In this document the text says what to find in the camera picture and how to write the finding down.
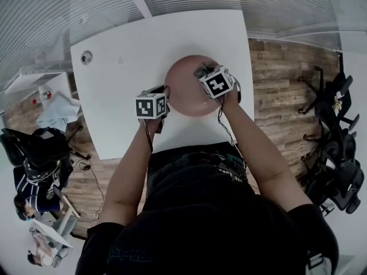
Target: black office chair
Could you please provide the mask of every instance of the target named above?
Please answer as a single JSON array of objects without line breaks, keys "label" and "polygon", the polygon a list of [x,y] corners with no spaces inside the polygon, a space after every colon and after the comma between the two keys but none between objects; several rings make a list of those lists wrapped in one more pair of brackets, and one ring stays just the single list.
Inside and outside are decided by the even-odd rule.
[{"label": "black office chair", "polygon": [[[32,135],[2,129],[0,142],[3,144],[10,163],[14,167],[23,166],[27,175],[27,181],[35,186],[49,186],[59,176],[70,176],[70,156],[74,154],[88,160],[90,156],[83,156],[70,148],[68,143],[75,133],[83,129],[79,127],[69,139],[57,129],[41,128]],[[61,183],[67,183],[67,178],[60,179]]]},{"label": "black office chair", "polygon": [[[319,144],[322,145],[318,147],[318,155],[311,168],[306,158],[303,159],[307,174],[301,178],[301,184],[306,185],[305,193],[314,204],[323,207],[329,198],[341,211],[351,214],[361,203],[357,194],[363,184],[364,173],[360,163],[355,160],[356,133],[348,134],[348,129],[343,132],[342,146],[330,132],[320,138]],[[335,168],[330,168],[327,161]]]},{"label": "black office chair", "polygon": [[358,192],[364,181],[364,173],[358,161],[344,168],[326,168],[309,180],[305,193],[312,203],[322,207],[327,198],[347,214],[352,214],[361,201]]},{"label": "black office chair", "polygon": [[[66,158],[69,154],[74,154],[81,159],[87,159],[86,156],[78,153],[68,145],[75,134],[82,129],[83,127],[80,126],[69,139],[66,139],[59,130],[54,128],[37,129],[32,135],[3,128],[0,142],[4,146],[10,163],[14,167],[22,166],[26,158],[35,167],[42,167],[55,160]],[[52,136],[42,138],[47,132],[51,133]]]},{"label": "black office chair", "polygon": [[319,123],[321,125],[321,137],[318,139],[310,139],[307,135],[303,135],[303,139],[307,142],[317,143],[317,146],[305,157],[301,158],[301,161],[311,159],[315,154],[327,154],[327,148],[330,144],[337,143],[339,154],[336,154],[338,163],[340,166],[349,159],[354,158],[356,152],[356,141],[357,132],[349,134],[349,130],[341,129],[337,124],[338,121],[335,117],[333,110],[331,109],[330,115],[327,115],[325,111],[321,112]]},{"label": "black office chair", "polygon": [[335,102],[335,96],[338,92],[340,92],[342,98],[342,109],[339,111],[338,116],[336,116],[338,120],[338,124],[340,121],[346,122],[349,124],[349,130],[351,131],[360,119],[360,115],[358,114],[355,119],[351,120],[345,117],[349,108],[352,106],[352,98],[350,97],[349,87],[353,82],[352,76],[345,78],[345,74],[343,72],[343,63],[342,56],[340,56],[341,60],[339,62],[341,66],[341,71],[337,74],[335,79],[332,82],[327,82],[326,87],[324,88],[324,78],[323,78],[323,70],[320,67],[316,67],[316,70],[320,71],[320,84],[319,88],[312,86],[307,80],[300,79],[304,81],[304,83],[311,88],[316,93],[316,99],[310,104],[306,109],[299,109],[298,112],[302,114],[307,114],[311,109],[315,108],[320,102],[325,103],[332,107]]}]

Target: person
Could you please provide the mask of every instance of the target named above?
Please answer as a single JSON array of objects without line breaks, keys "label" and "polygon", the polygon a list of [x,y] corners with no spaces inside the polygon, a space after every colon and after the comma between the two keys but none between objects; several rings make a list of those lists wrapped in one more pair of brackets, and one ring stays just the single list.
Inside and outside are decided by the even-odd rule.
[{"label": "person", "polygon": [[[141,124],[110,180],[98,224],[88,229],[76,275],[314,274],[319,268],[317,274],[334,274],[333,232],[239,106],[236,88],[222,111],[261,195],[246,182],[242,157],[230,144],[151,155]],[[159,121],[147,124],[152,139]],[[137,215],[146,172],[146,201]]]},{"label": "person", "polygon": [[[63,222],[63,218],[56,220],[52,228],[57,231]],[[75,227],[77,218],[74,216],[69,217],[61,236],[66,239]],[[32,254],[29,250],[27,259],[32,265],[43,266],[54,266],[55,258],[58,257],[60,260],[66,257],[69,253],[69,247],[53,240],[51,237],[43,235],[37,229],[31,227],[29,232],[32,234],[32,238],[36,243],[36,254]]]},{"label": "person", "polygon": [[52,179],[41,186],[36,186],[28,181],[24,166],[14,168],[14,185],[17,192],[14,205],[19,219],[25,221],[34,217],[39,218],[44,212],[60,211],[64,205],[60,200],[61,190],[66,186],[72,171],[69,158],[65,158],[61,161],[58,187],[54,186],[56,184]]}]

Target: white table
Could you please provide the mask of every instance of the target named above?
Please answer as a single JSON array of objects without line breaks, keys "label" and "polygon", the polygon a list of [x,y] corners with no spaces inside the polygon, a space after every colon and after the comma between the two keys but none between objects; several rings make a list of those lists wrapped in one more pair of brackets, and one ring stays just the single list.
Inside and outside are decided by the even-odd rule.
[{"label": "white table", "polygon": [[[65,98],[72,98],[67,72],[61,72],[60,75],[39,86],[38,90],[40,91],[40,94],[50,91],[51,99],[57,93],[63,95]],[[52,101],[50,100],[43,101],[43,108],[46,109],[51,102]]]},{"label": "white table", "polygon": [[[93,59],[83,65],[89,50]],[[226,66],[242,87],[241,106],[253,118],[252,71],[241,10],[160,15],[107,30],[71,47],[78,94],[100,159],[122,157],[137,129],[134,97],[161,85],[169,68],[189,55]],[[171,108],[154,152],[229,140],[217,111],[193,118]],[[225,116],[222,122],[230,129]]]}]

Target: wooden floor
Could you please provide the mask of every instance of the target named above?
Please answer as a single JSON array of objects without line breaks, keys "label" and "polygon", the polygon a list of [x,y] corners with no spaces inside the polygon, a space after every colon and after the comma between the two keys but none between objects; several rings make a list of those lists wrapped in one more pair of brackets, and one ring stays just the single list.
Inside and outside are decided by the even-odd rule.
[{"label": "wooden floor", "polygon": [[[255,122],[283,152],[295,176],[299,177],[305,172],[300,161],[301,154],[306,154],[311,150],[311,144],[305,142],[302,137],[304,134],[319,134],[319,127],[315,121],[314,111],[307,115],[298,113],[298,108],[315,97],[303,82],[298,81],[298,78],[314,80],[314,84],[318,85],[318,72],[314,68],[320,66],[324,69],[325,80],[332,80],[339,72],[338,55],[296,43],[249,40],[249,47]],[[35,120],[41,112],[42,108],[34,107],[29,99],[25,100],[6,110],[7,127],[32,133],[37,128]],[[80,123],[83,124],[84,129],[71,142],[71,147],[82,154],[92,156],[92,169],[105,194],[119,159],[99,160],[83,117],[77,123],[68,125],[67,135],[70,135]],[[79,160],[76,157],[72,159],[76,162]],[[256,186],[251,175],[249,175],[249,180]],[[102,196],[92,171],[82,171],[77,165],[63,193],[81,215],[73,233],[85,237],[87,229],[96,224],[94,214],[102,202]],[[144,204],[143,197],[139,209]]]}]

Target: wire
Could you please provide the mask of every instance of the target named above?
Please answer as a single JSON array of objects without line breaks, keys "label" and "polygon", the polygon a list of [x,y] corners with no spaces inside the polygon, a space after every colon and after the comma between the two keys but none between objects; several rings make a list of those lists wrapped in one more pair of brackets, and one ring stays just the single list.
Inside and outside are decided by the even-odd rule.
[{"label": "wire", "polygon": [[146,134],[147,139],[148,139],[150,151],[153,153],[153,143],[151,141],[150,132],[149,132],[149,129],[148,129],[148,122],[149,121],[146,121],[145,119],[143,119],[143,121],[144,121],[144,124],[145,124],[145,134]]},{"label": "wire", "polygon": [[[86,167],[86,166],[88,166],[88,164],[86,164],[86,163],[84,163],[84,162],[81,162],[81,163],[79,164],[79,168],[80,168],[81,170],[85,170],[85,167]],[[96,211],[96,213],[95,213],[95,215],[97,215],[97,214],[98,214],[98,217],[99,217],[99,211],[101,210],[102,205],[103,205],[103,203],[104,203],[104,194],[103,194],[103,192],[102,192],[102,190],[101,190],[101,188],[100,188],[100,186],[99,186],[99,184],[98,184],[97,176],[95,175],[95,173],[94,173],[94,171],[93,171],[91,160],[89,160],[89,167],[90,167],[90,169],[91,169],[91,171],[92,171],[92,173],[93,173],[93,176],[94,176],[94,178],[95,178],[95,180],[96,180],[97,187],[98,187],[98,189],[99,189],[99,191],[101,192],[101,195],[102,195],[102,203],[101,203],[101,205],[99,206],[99,209],[98,209],[98,210]],[[97,218],[96,220],[91,220],[91,221],[89,221],[89,220],[79,220],[79,222],[88,222],[88,223],[91,223],[91,222],[94,222],[94,221],[98,221],[98,218]]]},{"label": "wire", "polygon": [[38,186],[38,182],[41,182],[41,181],[45,180],[46,178],[49,178],[51,175],[55,174],[56,170],[58,170],[59,168],[61,168],[61,162],[56,165],[55,169],[52,172],[50,172],[47,176],[45,176],[41,179],[35,179],[34,177],[27,174],[27,181],[30,184],[34,185],[34,186]]},{"label": "wire", "polygon": [[223,115],[223,105],[224,105],[224,100],[225,98],[223,99],[223,102],[220,101],[219,99],[219,102],[220,102],[220,108],[219,108],[219,111],[218,111],[218,123],[223,127],[223,129],[225,130],[225,132],[229,135],[229,137],[231,138],[231,145],[234,146],[235,143],[233,141],[233,138],[232,138],[232,134],[231,132],[229,131],[229,129],[227,129],[227,127],[220,121],[220,117],[222,117]]},{"label": "wire", "polygon": [[284,151],[284,152],[281,152],[281,153],[283,154],[283,153],[288,153],[288,152],[297,152],[297,153],[300,153],[302,157],[304,157],[303,154],[300,151],[295,151],[295,150]]},{"label": "wire", "polygon": [[79,164],[79,162],[82,161],[82,160],[86,160],[86,159],[80,158],[80,160],[78,162],[76,162],[76,164],[73,166],[73,168],[75,168]]},{"label": "wire", "polygon": [[48,191],[47,192],[43,192],[42,194],[38,194],[38,195],[30,195],[26,199],[29,199],[29,198],[32,198],[32,197],[39,197],[40,195],[46,195],[46,194],[48,194]]}]

